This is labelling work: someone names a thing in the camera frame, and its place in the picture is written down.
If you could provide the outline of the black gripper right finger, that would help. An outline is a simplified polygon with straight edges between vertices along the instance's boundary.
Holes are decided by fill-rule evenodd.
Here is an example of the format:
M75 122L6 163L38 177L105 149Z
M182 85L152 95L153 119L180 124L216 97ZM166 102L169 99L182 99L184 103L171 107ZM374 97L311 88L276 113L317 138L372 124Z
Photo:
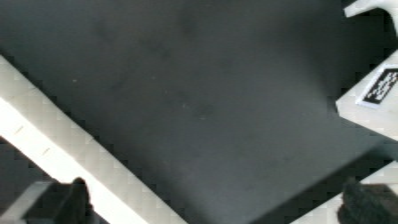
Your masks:
M340 224L398 224L398 194L386 184L363 184L351 179L342 199Z

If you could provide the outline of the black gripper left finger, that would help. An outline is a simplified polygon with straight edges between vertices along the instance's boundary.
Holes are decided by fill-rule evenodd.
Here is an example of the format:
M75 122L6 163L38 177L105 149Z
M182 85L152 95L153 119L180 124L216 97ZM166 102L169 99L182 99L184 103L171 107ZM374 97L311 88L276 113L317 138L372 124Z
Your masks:
M86 181L54 183L24 215L27 224L93 224L93 205Z

